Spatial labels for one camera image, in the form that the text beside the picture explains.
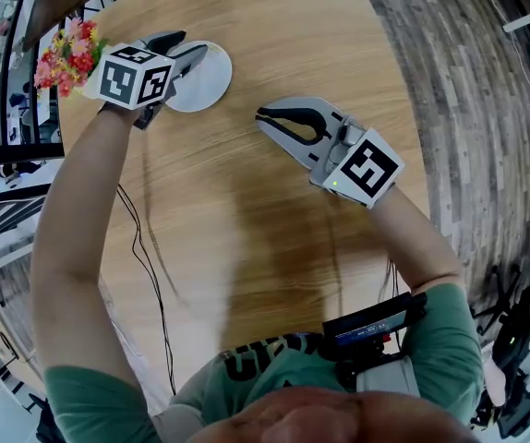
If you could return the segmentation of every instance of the artificial flower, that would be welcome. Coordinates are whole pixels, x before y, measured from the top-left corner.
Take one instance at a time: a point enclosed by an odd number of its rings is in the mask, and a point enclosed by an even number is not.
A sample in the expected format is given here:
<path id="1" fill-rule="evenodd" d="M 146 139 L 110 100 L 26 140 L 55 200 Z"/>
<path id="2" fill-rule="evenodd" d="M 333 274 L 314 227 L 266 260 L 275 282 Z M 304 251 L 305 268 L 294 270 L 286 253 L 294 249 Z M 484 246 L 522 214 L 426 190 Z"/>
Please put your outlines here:
<path id="1" fill-rule="evenodd" d="M 72 85 L 69 82 L 62 82 L 60 85 L 58 85 L 58 91 L 60 92 L 61 97 L 67 97 L 70 95 L 71 90 Z"/>
<path id="2" fill-rule="evenodd" d="M 78 72 L 74 79 L 74 86 L 84 87 L 84 85 L 87 83 L 87 80 L 89 80 L 89 75 L 86 72 Z"/>
<path id="3" fill-rule="evenodd" d="M 81 25 L 82 20 L 80 18 L 73 18 L 72 20 L 70 20 L 70 24 L 68 25 L 68 34 L 70 36 L 74 36 L 75 38 L 79 38 Z"/>
<path id="4" fill-rule="evenodd" d="M 42 79 L 50 78 L 52 75 L 52 68 L 45 61 L 40 61 L 37 64 L 37 69 L 35 70 L 35 85 L 39 85 L 39 82 Z"/>
<path id="5" fill-rule="evenodd" d="M 89 50 L 89 42 L 87 40 L 75 40 L 72 43 L 72 55 L 80 56 Z"/>
<path id="6" fill-rule="evenodd" d="M 66 44 L 64 41 L 64 30 L 57 31 L 52 38 L 52 47 L 54 48 L 54 51 L 62 48 L 64 44 Z"/>
<path id="7" fill-rule="evenodd" d="M 51 78 L 43 78 L 40 83 L 37 84 L 41 89 L 49 89 L 54 85 L 54 81 Z"/>
<path id="8" fill-rule="evenodd" d="M 49 64 L 52 61 L 52 55 L 52 52 L 49 49 L 46 49 L 42 54 L 41 61 Z"/>
<path id="9" fill-rule="evenodd" d="M 85 21 L 82 23 L 81 27 L 81 36 L 83 39 L 87 40 L 90 38 L 90 33 L 97 28 L 97 23 L 93 23 L 92 21 Z"/>

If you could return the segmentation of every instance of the round table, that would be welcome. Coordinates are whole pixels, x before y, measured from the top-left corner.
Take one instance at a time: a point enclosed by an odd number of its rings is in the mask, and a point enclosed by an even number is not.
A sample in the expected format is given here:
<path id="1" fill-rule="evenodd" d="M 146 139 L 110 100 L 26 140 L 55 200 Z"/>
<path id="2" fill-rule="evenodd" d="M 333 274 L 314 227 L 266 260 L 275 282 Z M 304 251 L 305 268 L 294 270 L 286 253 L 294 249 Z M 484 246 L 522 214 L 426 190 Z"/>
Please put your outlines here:
<path id="1" fill-rule="evenodd" d="M 220 350 L 320 330 L 325 319 L 377 303 L 386 253 L 366 211 L 311 186 L 254 121 L 282 97 L 329 100 L 396 149 L 406 163 L 398 185 L 427 213 L 411 105 L 369 1 L 118 0 L 95 20 L 110 43 L 185 30 L 187 41 L 220 44 L 234 65 L 228 92 L 210 109 L 164 109 L 148 131 L 132 131 L 121 179 L 161 282 L 177 385 Z M 66 151 L 100 104 L 77 94 L 61 101 Z M 117 199 L 102 280 L 121 328 L 165 384 L 159 308 L 131 253 L 134 231 Z"/>

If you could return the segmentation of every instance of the pink flower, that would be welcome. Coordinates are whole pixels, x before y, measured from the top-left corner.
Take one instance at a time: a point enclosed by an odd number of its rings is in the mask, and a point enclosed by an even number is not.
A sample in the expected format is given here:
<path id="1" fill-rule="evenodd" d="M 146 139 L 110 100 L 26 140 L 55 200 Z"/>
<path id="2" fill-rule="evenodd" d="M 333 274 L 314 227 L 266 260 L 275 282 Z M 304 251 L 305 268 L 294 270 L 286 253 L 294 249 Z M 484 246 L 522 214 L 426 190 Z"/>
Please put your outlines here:
<path id="1" fill-rule="evenodd" d="M 72 85 L 68 81 L 63 81 L 58 86 L 58 91 L 60 92 L 61 97 L 67 97 L 68 95 L 70 95 L 71 90 L 72 90 Z"/>
<path id="2" fill-rule="evenodd" d="M 52 75 L 52 68 L 44 61 L 40 61 L 37 64 L 37 70 L 35 71 L 35 85 L 40 85 L 41 81 L 45 78 L 50 78 Z"/>
<path id="3" fill-rule="evenodd" d="M 80 18 L 73 18 L 68 26 L 68 34 L 77 38 L 80 35 L 80 25 L 82 20 Z"/>
<path id="4" fill-rule="evenodd" d="M 76 40 L 72 45 L 72 54 L 76 57 L 85 54 L 89 50 L 89 42 L 87 40 Z"/>
<path id="5" fill-rule="evenodd" d="M 74 81 L 75 87 L 84 87 L 89 79 L 89 75 L 86 72 L 79 72 L 76 80 Z"/>

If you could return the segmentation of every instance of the red flower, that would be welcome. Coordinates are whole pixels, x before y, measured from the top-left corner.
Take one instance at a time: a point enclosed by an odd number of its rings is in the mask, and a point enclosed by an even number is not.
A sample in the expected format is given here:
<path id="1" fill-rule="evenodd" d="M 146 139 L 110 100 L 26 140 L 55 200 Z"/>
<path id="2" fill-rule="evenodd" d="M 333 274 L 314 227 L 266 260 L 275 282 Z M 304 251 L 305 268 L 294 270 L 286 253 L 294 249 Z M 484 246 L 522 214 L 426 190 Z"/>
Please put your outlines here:
<path id="1" fill-rule="evenodd" d="M 52 52 L 49 49 L 44 51 L 41 60 L 45 63 L 49 63 L 52 60 Z"/>
<path id="2" fill-rule="evenodd" d="M 97 27 L 96 23 L 92 21 L 85 21 L 82 23 L 80 30 L 82 31 L 82 39 L 87 40 L 90 38 L 90 32 Z"/>
<path id="3" fill-rule="evenodd" d="M 60 96 L 61 97 L 67 97 L 68 95 L 70 95 L 70 91 L 72 90 L 72 86 L 69 83 L 67 83 L 67 82 L 62 82 L 58 86 L 58 90 L 60 91 Z"/>
<path id="4" fill-rule="evenodd" d="M 52 80 L 50 78 L 43 78 L 42 80 L 40 80 L 40 87 L 42 89 L 49 89 L 50 87 L 52 87 Z"/>
<path id="5" fill-rule="evenodd" d="M 82 55 L 70 55 L 68 57 L 68 63 L 82 72 L 89 72 L 92 69 L 94 61 L 90 53 Z"/>

